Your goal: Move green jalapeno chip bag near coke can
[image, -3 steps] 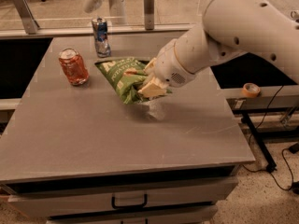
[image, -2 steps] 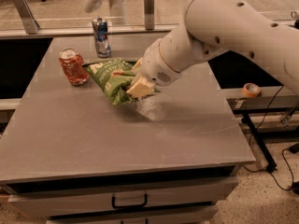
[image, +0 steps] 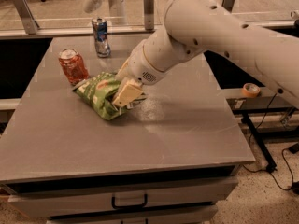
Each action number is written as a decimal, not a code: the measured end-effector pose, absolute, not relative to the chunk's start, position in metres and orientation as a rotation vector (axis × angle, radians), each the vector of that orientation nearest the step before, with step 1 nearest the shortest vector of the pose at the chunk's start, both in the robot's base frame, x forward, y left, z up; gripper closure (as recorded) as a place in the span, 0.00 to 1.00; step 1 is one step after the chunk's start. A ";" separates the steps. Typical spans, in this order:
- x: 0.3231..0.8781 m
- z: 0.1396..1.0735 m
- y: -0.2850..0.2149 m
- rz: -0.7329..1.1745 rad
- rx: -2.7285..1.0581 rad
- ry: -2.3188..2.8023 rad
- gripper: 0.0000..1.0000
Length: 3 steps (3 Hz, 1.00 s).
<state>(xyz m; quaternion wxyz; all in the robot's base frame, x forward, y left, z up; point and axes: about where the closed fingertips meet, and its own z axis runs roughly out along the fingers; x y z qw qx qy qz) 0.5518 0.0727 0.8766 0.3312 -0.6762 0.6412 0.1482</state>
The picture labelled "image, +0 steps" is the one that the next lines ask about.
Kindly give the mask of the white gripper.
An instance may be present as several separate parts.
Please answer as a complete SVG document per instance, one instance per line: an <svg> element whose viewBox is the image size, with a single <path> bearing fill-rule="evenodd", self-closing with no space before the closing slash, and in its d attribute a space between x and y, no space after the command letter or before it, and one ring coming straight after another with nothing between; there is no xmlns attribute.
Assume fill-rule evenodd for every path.
<svg viewBox="0 0 299 224"><path fill-rule="evenodd" d="M145 44L146 39L133 49L116 75L121 85L113 97L112 104L117 107L128 105L143 93L140 83L154 85L165 77L164 72L158 71L148 61L144 51Z"/></svg>

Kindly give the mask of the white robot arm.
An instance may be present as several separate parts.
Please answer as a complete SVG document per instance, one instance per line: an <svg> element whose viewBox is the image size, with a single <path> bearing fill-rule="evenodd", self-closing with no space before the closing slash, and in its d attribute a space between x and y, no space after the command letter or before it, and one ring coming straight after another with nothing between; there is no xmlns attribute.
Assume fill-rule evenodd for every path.
<svg viewBox="0 0 299 224"><path fill-rule="evenodd" d="M214 0L169 0L162 27L133 49L116 79L153 85L205 51L229 59L299 107L299 39L249 25Z"/></svg>

